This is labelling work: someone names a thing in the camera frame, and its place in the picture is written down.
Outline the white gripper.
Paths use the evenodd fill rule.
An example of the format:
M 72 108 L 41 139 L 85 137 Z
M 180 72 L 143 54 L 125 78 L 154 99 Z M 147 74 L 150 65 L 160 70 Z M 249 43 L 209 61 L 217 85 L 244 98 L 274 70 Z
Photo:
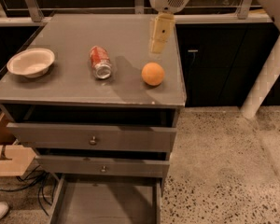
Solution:
M 151 53 L 161 54 L 175 27 L 173 14 L 181 11 L 189 0 L 149 0 L 149 2 L 151 7 L 159 12 L 150 21 L 149 50 Z

